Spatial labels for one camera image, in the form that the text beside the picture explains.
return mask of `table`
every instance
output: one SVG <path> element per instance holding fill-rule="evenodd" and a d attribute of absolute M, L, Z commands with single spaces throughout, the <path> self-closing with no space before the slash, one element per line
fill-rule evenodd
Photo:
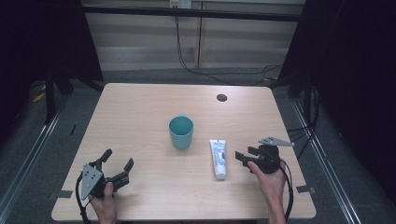
<path fill-rule="evenodd" d="M 227 101 L 219 101 L 218 94 L 225 94 Z M 194 122 L 187 150 L 175 149 L 168 132 L 170 119 L 181 112 Z M 247 155 L 249 146 L 257 147 L 258 140 L 268 136 L 289 141 L 268 88 L 107 84 L 63 190 L 74 190 L 82 166 L 112 148 L 112 156 L 103 163 L 105 176 L 120 173 L 134 158 L 131 183 L 115 194 L 120 220 L 267 218 L 256 176 L 234 158 L 234 152 Z M 227 141 L 224 181 L 215 178 L 209 139 Z M 296 190 L 305 182 L 292 147 L 279 147 L 279 151 L 292 173 L 290 218 L 314 217 L 310 194 Z M 285 190 L 285 209 L 288 201 Z M 90 205 L 87 213 L 89 219 L 97 219 Z M 81 220 L 75 192 L 69 199 L 57 199 L 52 218 Z"/>

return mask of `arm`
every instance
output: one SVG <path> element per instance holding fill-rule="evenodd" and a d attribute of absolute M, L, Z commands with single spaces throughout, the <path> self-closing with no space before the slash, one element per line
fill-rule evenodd
<path fill-rule="evenodd" d="M 260 170 L 256 163 L 252 161 L 249 161 L 247 165 L 259 180 L 262 195 L 267 203 L 270 224 L 286 223 L 285 213 L 283 210 L 283 188 L 285 187 L 286 182 L 285 176 L 280 170 L 273 174 L 266 175 Z"/>
<path fill-rule="evenodd" d="M 113 183 L 108 182 L 106 184 L 104 194 L 105 198 L 93 198 L 91 205 L 98 216 L 100 224 L 115 224 L 117 222 L 117 209 L 113 199 Z"/>

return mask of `toothpaste cap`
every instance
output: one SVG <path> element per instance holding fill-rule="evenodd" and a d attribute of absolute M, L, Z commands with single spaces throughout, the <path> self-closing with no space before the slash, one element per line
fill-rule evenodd
<path fill-rule="evenodd" d="M 224 179 L 225 178 L 225 166 L 218 165 L 215 168 L 215 174 L 217 179 Z"/>

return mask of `black cable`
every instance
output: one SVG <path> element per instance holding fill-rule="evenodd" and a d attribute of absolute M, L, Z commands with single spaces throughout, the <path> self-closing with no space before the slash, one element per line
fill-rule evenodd
<path fill-rule="evenodd" d="M 306 147 L 308 146 L 309 141 L 311 141 L 312 136 L 315 134 L 315 129 L 317 128 L 317 122 L 318 122 L 318 114 L 319 114 L 319 106 L 320 106 L 320 98 L 318 98 L 318 92 L 316 89 L 314 89 L 314 107 L 315 107 L 315 117 L 314 120 L 312 121 L 312 126 L 311 129 L 308 129 L 308 140 L 306 140 L 303 149 L 301 149 L 300 153 L 297 156 L 297 160 L 300 159 L 300 157 L 303 155 Z"/>
<path fill-rule="evenodd" d="M 81 179 L 82 179 L 82 172 L 77 178 L 77 182 L 76 182 L 76 199 L 77 199 L 80 215 L 82 216 L 82 220 L 84 221 L 85 224 L 92 224 L 87 217 L 87 211 L 86 211 L 87 207 L 82 206 L 81 200 L 79 199 L 78 186 L 79 186 L 79 182 L 81 182 Z"/>
<path fill-rule="evenodd" d="M 300 136 L 298 136 L 298 137 L 292 139 L 291 142 L 296 142 L 297 140 L 299 140 L 299 139 L 303 138 L 304 136 L 306 136 L 306 129 L 305 129 L 305 130 L 301 130 L 301 131 L 298 132 L 298 133 L 291 134 L 291 135 L 289 135 L 289 137 L 292 138 L 292 137 L 294 137 L 294 136 L 296 136 L 296 135 L 300 135 Z"/>
<path fill-rule="evenodd" d="M 93 196 L 90 198 L 90 200 L 85 204 L 85 207 L 87 207 L 88 206 L 88 204 L 90 204 L 90 202 L 93 200 Z"/>
<path fill-rule="evenodd" d="M 290 216 L 290 212 L 291 212 L 291 208 L 293 207 L 293 202 L 294 202 L 294 192 L 293 192 L 293 185 L 292 185 L 292 180 L 291 180 L 291 171 L 289 166 L 286 164 L 285 161 L 283 161 L 283 163 L 285 163 L 286 167 L 288 167 L 289 170 L 289 176 L 286 174 L 285 170 L 282 167 L 279 167 L 280 171 L 283 173 L 283 175 L 286 178 L 286 182 L 288 183 L 288 188 L 289 188 L 289 204 L 288 204 L 288 208 L 286 209 L 286 213 L 285 213 L 285 219 L 286 221 L 288 221 L 289 216 Z"/>
<path fill-rule="evenodd" d="M 296 128 L 296 129 L 287 129 L 286 132 L 291 133 L 291 132 L 303 131 L 308 128 L 310 128 L 310 126 L 305 126 L 303 128 Z"/>
<path fill-rule="evenodd" d="M 235 72 L 231 72 L 231 73 L 203 73 L 203 72 L 195 72 L 195 71 L 192 71 L 192 70 L 190 70 L 190 68 L 184 63 L 183 55 L 182 55 L 182 53 L 181 53 L 180 35 L 179 35 L 179 29 L 178 29 L 178 17 L 175 17 L 175 21 L 176 21 L 176 29 L 177 29 L 177 54 L 178 54 L 178 60 L 179 60 L 179 62 L 180 62 L 180 64 L 181 64 L 181 66 L 182 66 L 185 70 L 187 70 L 187 71 L 189 71 L 189 72 L 191 72 L 191 73 L 193 73 L 193 74 L 195 74 L 195 75 L 207 76 L 207 77 L 211 77 L 211 78 L 215 79 L 216 81 L 219 81 L 219 82 L 222 82 L 222 83 L 231 85 L 231 86 L 239 86 L 239 85 L 237 85 L 237 84 L 233 84 L 233 83 L 230 83 L 230 82 L 221 80 L 221 79 L 219 79 L 219 78 L 217 78 L 217 77 L 213 77 L 213 76 L 218 76 L 218 75 L 258 75 L 258 74 L 263 74 L 263 77 L 262 77 L 261 80 L 259 80 L 258 82 L 255 82 L 255 83 L 249 85 L 249 86 L 256 86 L 256 85 L 258 85 L 258 84 L 260 84 L 260 83 L 262 83 L 262 82 L 264 81 L 264 79 L 266 78 L 266 75 L 265 75 L 266 72 L 269 72 L 269 71 L 271 71 L 271 70 L 273 70 L 273 69 L 275 69 L 275 68 L 277 68 L 277 67 L 279 67 L 279 66 L 282 65 L 282 64 L 270 64 L 270 65 L 265 66 L 265 67 L 262 69 L 262 71 L 260 71 L 260 72 L 252 72 L 252 73 L 235 73 Z"/>

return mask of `teal cup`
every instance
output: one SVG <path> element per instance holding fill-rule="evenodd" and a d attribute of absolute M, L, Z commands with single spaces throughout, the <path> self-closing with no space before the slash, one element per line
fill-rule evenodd
<path fill-rule="evenodd" d="M 169 122 L 169 133 L 173 146 L 177 149 L 188 148 L 191 144 L 193 130 L 192 120 L 187 118 L 184 113 L 180 113 L 179 116 L 173 118 Z"/>

